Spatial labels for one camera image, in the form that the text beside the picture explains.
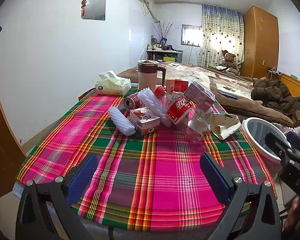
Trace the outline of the person's right hand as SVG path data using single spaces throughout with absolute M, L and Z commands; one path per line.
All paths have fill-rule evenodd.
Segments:
M 292 206 L 288 211 L 288 216 L 283 224 L 284 230 L 300 231 L 300 197 L 296 196 L 292 202 Z

